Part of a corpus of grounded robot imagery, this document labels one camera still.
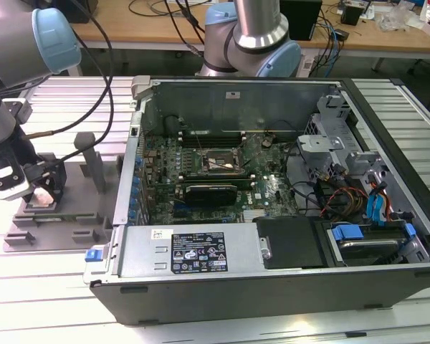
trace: power supply label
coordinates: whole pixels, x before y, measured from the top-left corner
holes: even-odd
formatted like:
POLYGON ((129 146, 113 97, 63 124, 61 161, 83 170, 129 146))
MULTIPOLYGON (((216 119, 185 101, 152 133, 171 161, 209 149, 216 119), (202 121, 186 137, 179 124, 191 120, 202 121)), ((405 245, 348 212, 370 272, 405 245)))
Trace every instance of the power supply label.
POLYGON ((223 233, 172 235, 171 270, 174 274, 228 271, 223 233))

